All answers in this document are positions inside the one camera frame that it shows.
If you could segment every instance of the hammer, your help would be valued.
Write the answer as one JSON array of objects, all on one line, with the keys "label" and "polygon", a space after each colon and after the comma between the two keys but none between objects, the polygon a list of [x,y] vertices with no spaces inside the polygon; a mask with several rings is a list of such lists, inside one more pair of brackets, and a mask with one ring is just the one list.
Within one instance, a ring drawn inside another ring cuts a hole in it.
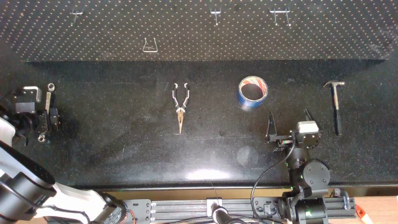
[{"label": "hammer", "polygon": [[343,127],[341,126],[341,118],[340,118],[340,114],[338,112],[338,98],[337,98],[336,86],[344,85],[345,82],[339,82],[337,80],[330,80],[323,87],[327,86],[328,84],[331,84],[331,86],[333,87],[333,99],[335,101],[335,120],[336,120],[336,125],[337,125],[336,135],[341,136],[343,134],[342,133]]}]

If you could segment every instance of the pliers handle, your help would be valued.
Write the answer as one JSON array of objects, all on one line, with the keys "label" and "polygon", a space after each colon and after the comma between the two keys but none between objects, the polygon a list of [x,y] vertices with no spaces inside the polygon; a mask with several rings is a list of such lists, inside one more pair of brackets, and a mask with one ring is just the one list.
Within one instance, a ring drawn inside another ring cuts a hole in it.
[{"label": "pliers handle", "polygon": [[180,106],[178,101],[177,101],[178,84],[174,83],[174,85],[173,85],[172,97],[173,97],[173,102],[175,104],[175,108],[177,109],[176,112],[182,111],[182,112],[185,113],[185,110],[188,107],[188,103],[189,103],[189,87],[188,87],[188,83],[184,84],[184,87],[185,87],[185,100],[182,103],[182,106]]}]

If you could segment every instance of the orange object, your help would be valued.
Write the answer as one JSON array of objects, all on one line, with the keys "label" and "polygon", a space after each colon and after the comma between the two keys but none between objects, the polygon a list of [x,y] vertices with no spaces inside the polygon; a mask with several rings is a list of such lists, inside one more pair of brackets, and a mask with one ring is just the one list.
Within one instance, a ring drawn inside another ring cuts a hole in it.
[{"label": "orange object", "polygon": [[371,218],[368,214],[366,214],[365,210],[363,210],[359,205],[355,205],[356,214],[361,218],[362,222],[365,224],[373,224]]}]

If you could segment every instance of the hammer head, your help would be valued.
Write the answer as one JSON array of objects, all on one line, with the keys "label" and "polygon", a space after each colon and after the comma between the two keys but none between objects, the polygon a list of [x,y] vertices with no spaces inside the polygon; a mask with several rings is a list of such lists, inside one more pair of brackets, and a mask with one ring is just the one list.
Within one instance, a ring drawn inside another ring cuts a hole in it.
[{"label": "hammer head", "polygon": [[323,87],[327,86],[328,84],[331,84],[332,86],[338,86],[338,85],[344,85],[345,82],[340,82],[337,80],[330,80]]}]

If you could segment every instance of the pliers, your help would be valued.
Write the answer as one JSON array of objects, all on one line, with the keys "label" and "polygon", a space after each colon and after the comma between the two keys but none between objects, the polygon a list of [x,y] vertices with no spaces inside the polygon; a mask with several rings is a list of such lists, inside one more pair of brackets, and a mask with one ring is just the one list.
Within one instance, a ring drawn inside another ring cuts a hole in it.
[{"label": "pliers", "polygon": [[185,100],[182,103],[182,106],[179,105],[179,103],[177,101],[177,97],[176,97],[178,84],[174,83],[173,90],[172,90],[173,102],[175,104],[175,108],[177,109],[175,112],[177,112],[178,127],[180,128],[180,134],[181,134],[181,130],[182,130],[182,122],[184,121],[184,113],[186,112],[188,102],[189,102],[188,83],[184,84],[184,87],[185,87]]}]

